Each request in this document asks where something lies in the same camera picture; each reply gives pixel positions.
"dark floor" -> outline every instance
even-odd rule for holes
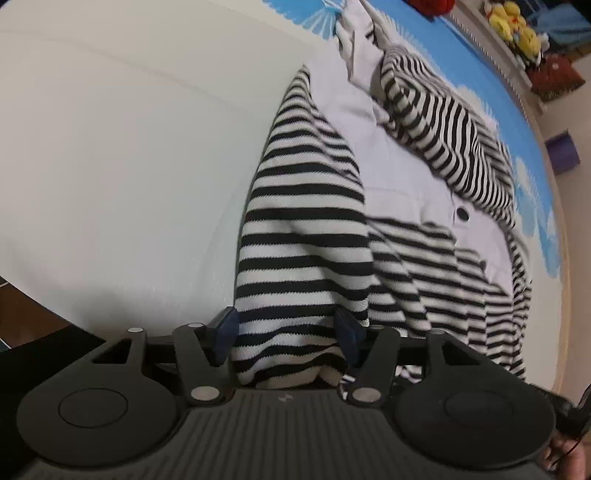
[[[68,325],[12,285],[0,287],[0,338],[9,346],[31,342]]]

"stuffed toy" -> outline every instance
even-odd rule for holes
[[[513,36],[513,32],[518,31],[520,27],[527,26],[525,18],[521,16],[521,10],[519,8],[519,5],[517,5],[515,2],[505,2],[504,4],[492,4],[488,1],[485,1],[484,12],[488,17],[489,21],[491,21],[491,18],[493,18],[493,20],[491,21],[491,26],[493,26],[495,31],[497,31],[497,28],[499,28],[496,25],[499,24],[503,25],[502,30],[505,31],[506,28],[504,26],[504,22],[506,22],[509,28],[511,29],[511,36]]]
[[[511,31],[516,32],[520,27],[527,26],[525,18],[521,16],[521,9],[515,2],[505,2],[503,4],[503,10],[505,10],[505,13],[507,14],[507,20],[509,21]]]
[[[436,17],[452,11],[456,0],[407,0],[407,2],[426,17]]]
[[[488,22],[496,34],[499,35],[504,41],[507,43],[513,43],[513,32],[509,26],[509,22],[505,18],[502,18],[496,14],[492,14],[488,18]]]
[[[521,68],[539,67],[542,54],[550,48],[548,34],[536,34],[533,28],[521,27],[513,36],[515,57]]]
[[[509,46],[522,69],[537,67],[542,53],[550,48],[547,34],[536,34],[521,16],[519,5],[508,1],[492,4],[485,0],[484,12],[497,35]]]

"black and white striped fabric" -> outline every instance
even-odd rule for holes
[[[506,150],[404,50],[390,49],[382,69],[392,135],[507,232],[514,290],[490,284],[478,253],[457,248],[447,228],[366,214],[355,158],[315,107],[303,67],[272,126],[242,231],[235,302],[242,323],[232,359],[243,384],[337,384],[346,368],[332,328],[337,306],[364,326],[390,325],[402,335],[444,329],[525,373],[531,289],[510,233]],[[417,380],[420,371],[401,375]]]

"white wall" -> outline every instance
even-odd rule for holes
[[[549,103],[538,123],[545,138],[568,129],[581,161],[557,178],[567,229],[572,298],[562,393],[578,400],[591,383],[591,56],[573,66],[587,84]]]

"bed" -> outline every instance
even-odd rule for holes
[[[533,109],[480,49],[477,38],[490,38],[473,5],[427,20],[401,0],[373,4],[498,122],[516,172],[518,224],[534,279],[528,379],[559,390],[566,243]],[[269,125],[294,72],[331,36],[342,6],[6,4],[2,276],[102,336],[138,325],[168,333],[232,304],[244,201]]]

